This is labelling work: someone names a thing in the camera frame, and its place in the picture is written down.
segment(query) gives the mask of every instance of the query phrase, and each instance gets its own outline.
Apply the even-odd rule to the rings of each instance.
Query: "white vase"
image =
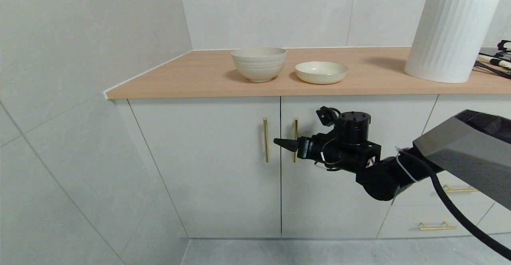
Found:
[[[499,0],[426,0],[405,72],[429,81],[464,83]]]

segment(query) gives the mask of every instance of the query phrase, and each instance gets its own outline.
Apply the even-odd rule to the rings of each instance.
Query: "ceramic bowl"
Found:
[[[243,48],[231,53],[240,74],[254,83],[270,81],[281,72],[287,50],[281,48]]]
[[[315,83],[317,85],[329,85],[340,82],[347,74],[348,67],[340,63],[329,63],[328,61],[309,61],[299,63],[294,68],[296,75],[302,81]]]

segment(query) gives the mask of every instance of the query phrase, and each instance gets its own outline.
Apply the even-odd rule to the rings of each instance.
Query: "cabinet door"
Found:
[[[424,132],[443,123],[463,110],[475,110],[511,118],[511,95],[440,95],[431,112]],[[469,188],[469,185],[448,172],[438,174],[442,185],[453,189]],[[454,204],[492,203],[493,200],[480,192],[449,192]],[[442,204],[430,180],[412,185],[396,198],[396,205]]]
[[[279,97],[130,103],[189,237],[281,236]]]
[[[316,110],[336,107],[341,112],[371,115],[369,139],[382,145],[382,158],[396,155],[395,146],[408,147],[420,136],[436,95],[282,97],[283,138],[326,133]],[[376,238],[390,202],[371,198],[350,172],[327,172],[311,160],[282,151],[282,236],[304,238]]]
[[[458,209],[477,224],[491,204],[465,204]],[[385,218],[378,238],[420,238],[469,235],[469,231],[442,205],[396,206]]]
[[[511,211],[495,203],[477,226],[486,233],[511,232]]]

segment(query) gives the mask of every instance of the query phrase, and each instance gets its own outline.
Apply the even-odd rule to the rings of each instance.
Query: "shallow dish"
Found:
[[[340,63],[328,61],[309,61],[299,63],[294,68],[302,81],[317,85],[329,85],[340,82],[347,74],[348,67]]]

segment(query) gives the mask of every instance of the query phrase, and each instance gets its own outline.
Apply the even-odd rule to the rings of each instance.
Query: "gold handle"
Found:
[[[449,230],[449,229],[457,229],[456,226],[451,226],[447,221],[442,222],[442,224],[438,227],[427,227],[424,222],[420,222],[418,225],[418,230]]]
[[[266,163],[270,162],[270,144],[268,143],[268,119],[263,118],[264,127],[264,150],[266,152]]]
[[[294,140],[298,140],[298,118],[294,119]],[[296,156],[298,155],[298,151],[294,153],[293,162],[296,163]]]
[[[451,192],[478,192],[478,190],[475,189],[474,187],[454,189],[449,184],[444,185],[443,188],[444,188],[444,191],[446,193],[451,193]]]

